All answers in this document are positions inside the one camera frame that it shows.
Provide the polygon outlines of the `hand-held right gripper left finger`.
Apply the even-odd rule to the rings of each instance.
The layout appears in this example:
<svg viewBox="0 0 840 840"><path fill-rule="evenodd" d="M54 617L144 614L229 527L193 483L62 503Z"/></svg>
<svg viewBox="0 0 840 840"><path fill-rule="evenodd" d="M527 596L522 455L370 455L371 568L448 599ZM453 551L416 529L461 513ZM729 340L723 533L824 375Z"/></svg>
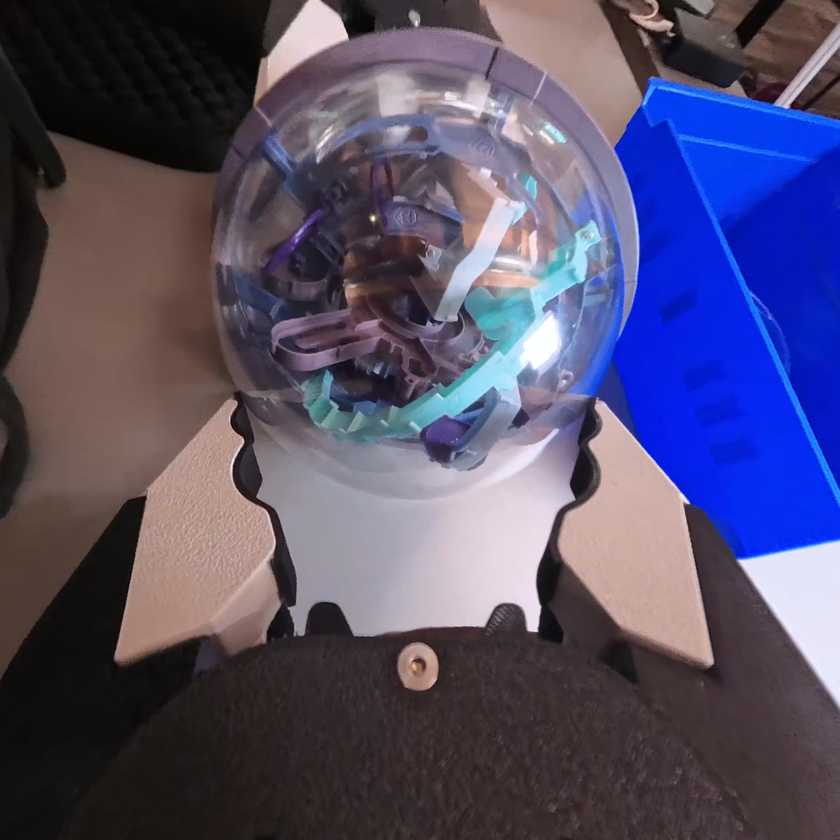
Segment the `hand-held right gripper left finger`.
<svg viewBox="0 0 840 840"><path fill-rule="evenodd" d="M259 499L240 398L221 405L149 485L116 644L132 665L196 640L223 655L264 644L298 577L276 510Z"/></svg>

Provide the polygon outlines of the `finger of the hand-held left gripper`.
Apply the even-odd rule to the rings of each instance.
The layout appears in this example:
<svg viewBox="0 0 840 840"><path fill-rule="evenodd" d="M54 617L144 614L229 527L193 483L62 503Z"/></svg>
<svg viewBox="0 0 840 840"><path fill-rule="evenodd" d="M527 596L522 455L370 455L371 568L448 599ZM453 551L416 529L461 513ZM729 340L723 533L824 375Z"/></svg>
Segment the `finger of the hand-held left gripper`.
<svg viewBox="0 0 840 840"><path fill-rule="evenodd" d="M271 2L262 40L256 96L303 61L349 37L340 12L322 1Z"/></svg>

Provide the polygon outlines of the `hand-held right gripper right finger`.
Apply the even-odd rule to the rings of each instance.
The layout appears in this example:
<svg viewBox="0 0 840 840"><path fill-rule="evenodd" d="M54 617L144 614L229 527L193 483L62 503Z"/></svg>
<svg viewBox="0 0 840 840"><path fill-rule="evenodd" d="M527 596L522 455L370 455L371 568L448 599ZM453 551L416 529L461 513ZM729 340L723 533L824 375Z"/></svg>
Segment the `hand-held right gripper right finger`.
<svg viewBox="0 0 840 840"><path fill-rule="evenodd" d="M585 407L570 478L539 565L541 634L571 638L563 602L605 617L602 648L628 642L698 670L715 662L687 500L602 401Z"/></svg>

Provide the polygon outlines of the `clear plastic maze ball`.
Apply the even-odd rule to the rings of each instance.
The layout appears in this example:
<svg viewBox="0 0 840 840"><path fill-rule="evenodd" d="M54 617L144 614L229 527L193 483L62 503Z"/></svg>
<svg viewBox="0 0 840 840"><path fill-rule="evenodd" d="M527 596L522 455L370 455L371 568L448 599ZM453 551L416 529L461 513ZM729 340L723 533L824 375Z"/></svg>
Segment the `clear plastic maze ball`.
<svg viewBox="0 0 840 840"><path fill-rule="evenodd" d="M634 300L614 146L496 40L318 50L239 125L213 206L217 328L276 443L346 487L515 475L584 411Z"/></svg>

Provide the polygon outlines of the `blue plastic bin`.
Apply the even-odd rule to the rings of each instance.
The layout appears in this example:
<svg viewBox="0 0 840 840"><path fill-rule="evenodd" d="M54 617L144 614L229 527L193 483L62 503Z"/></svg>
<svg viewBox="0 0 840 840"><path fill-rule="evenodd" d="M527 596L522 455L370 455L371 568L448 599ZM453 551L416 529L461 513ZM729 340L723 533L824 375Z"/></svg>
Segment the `blue plastic bin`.
<svg viewBox="0 0 840 840"><path fill-rule="evenodd" d="M740 559L838 540L838 121L651 80L614 355L637 436Z"/></svg>

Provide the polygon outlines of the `black backpack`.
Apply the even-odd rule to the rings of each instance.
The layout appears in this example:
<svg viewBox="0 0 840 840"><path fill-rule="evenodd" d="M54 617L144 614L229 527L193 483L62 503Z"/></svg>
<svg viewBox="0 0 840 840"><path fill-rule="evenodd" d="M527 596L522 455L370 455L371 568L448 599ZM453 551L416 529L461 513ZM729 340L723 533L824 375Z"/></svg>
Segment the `black backpack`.
<svg viewBox="0 0 840 840"><path fill-rule="evenodd" d="M6 369L35 302L49 229L37 190L67 171L23 82L1 52L1 517L14 505L29 461L25 410Z"/></svg>

